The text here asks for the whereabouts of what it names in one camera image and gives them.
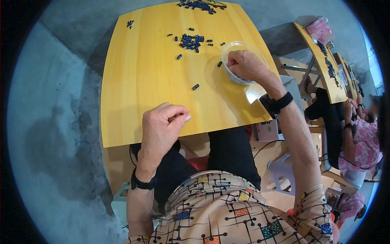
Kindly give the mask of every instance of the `patterned shirt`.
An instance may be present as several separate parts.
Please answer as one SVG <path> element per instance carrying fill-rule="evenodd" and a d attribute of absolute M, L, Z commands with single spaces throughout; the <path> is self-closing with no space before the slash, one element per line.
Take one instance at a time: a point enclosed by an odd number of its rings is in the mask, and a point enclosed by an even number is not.
<path fill-rule="evenodd" d="M 382 153 L 379 151 L 378 124 L 368 123 L 362 119 L 352 121 L 356 125 L 356 132 L 353 142 L 356 144 L 355 165 L 351 164 L 344 158 L 344 152 L 340 153 L 339 169 L 351 169 L 354 171 L 367 172 L 369 167 L 373 166 L 382 159 Z"/>
<path fill-rule="evenodd" d="M 125 243 L 325 244 L 333 238 L 322 185 L 310 187 L 294 215 L 288 216 L 268 207 L 246 179 L 224 171 L 203 171 L 175 189 L 165 210 L 166 217 L 150 238 L 134 236 Z"/>
<path fill-rule="evenodd" d="M 340 204 L 337 207 L 342 212 L 339 218 L 340 223 L 350 217 L 354 217 L 360 212 L 364 205 L 364 195 L 360 192 L 356 192 L 353 196 L 344 193 L 344 196 L 340 200 Z"/>

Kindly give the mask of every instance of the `clear plastic bowl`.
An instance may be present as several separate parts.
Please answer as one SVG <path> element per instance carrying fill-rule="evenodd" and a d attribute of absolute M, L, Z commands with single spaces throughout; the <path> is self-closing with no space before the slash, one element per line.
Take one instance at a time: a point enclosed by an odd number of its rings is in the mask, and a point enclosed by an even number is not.
<path fill-rule="evenodd" d="M 268 68 L 268 63 L 266 58 L 257 48 L 243 41 L 232 41 L 231 43 L 226 43 L 222 49 L 222 62 L 223 62 L 223 66 L 225 67 L 225 72 L 227 76 L 237 84 L 242 84 L 242 85 L 255 84 L 256 82 L 252 80 L 245 80 L 244 78 L 238 77 L 236 74 L 232 73 L 230 69 L 227 67 L 227 62 L 228 62 L 227 58 L 229 52 L 237 51 L 237 50 L 249 50 L 253 52 L 260 59 L 260 61 L 263 64 L 265 64 Z"/>

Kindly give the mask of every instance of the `pink floral shirt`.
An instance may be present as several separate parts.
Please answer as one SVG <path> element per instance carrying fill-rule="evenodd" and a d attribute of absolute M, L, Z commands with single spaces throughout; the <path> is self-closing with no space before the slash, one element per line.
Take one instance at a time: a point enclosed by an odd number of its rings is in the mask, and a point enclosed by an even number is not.
<path fill-rule="evenodd" d="M 339 209 L 342 212 L 339 219 L 340 223 L 344 223 L 348 218 L 355 217 L 363 208 L 363 204 L 364 195 L 360 192 L 356 192 L 353 196 L 344 195 L 339 205 Z"/>
<path fill-rule="evenodd" d="M 353 142 L 356 144 L 355 152 L 355 164 L 351 164 L 344 158 L 344 152 L 340 153 L 339 157 L 339 169 L 351 169 L 354 171 L 367 172 L 368 168 L 373 166 L 382 159 L 382 153 L 379 151 L 379 139 L 378 139 L 378 124 L 368 123 L 362 119 L 352 121 L 352 125 L 356 125 L 356 133 L 353 137 Z"/>

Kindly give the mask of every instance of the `black pants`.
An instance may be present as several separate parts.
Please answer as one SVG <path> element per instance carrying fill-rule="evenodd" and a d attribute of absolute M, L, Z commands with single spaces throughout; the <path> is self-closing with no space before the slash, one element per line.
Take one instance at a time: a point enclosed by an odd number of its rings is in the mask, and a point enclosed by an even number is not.
<path fill-rule="evenodd" d="M 249 139 L 243 126 L 209 132 L 210 154 L 207 169 L 223 170 L 241 176 L 260 190 L 261 178 L 257 173 L 255 161 Z M 141 144 L 130 146 L 138 159 Z M 179 154 L 180 142 L 177 141 L 163 157 L 157 168 L 157 185 L 154 189 L 154 198 L 159 209 L 163 209 L 168 197 L 174 189 L 185 179 L 198 171 Z"/>
<path fill-rule="evenodd" d="M 344 104 L 330 104 L 327 91 L 322 88 L 317 88 L 316 97 L 317 100 L 305 110 L 305 113 L 310 120 L 323 118 L 328 145 L 328 155 L 324 158 L 329 159 L 329 163 L 333 168 L 339 169 L 343 132 L 340 121 L 344 120 Z"/>

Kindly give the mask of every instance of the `right hand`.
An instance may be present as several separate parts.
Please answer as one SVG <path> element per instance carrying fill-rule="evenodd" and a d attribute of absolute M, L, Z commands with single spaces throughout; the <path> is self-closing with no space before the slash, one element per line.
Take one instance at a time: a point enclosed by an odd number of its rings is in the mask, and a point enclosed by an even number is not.
<path fill-rule="evenodd" d="M 249 50 L 231 51 L 228 67 L 238 76 L 259 83 L 270 96 L 279 99 L 286 94 L 277 75 L 270 71 L 259 58 Z"/>

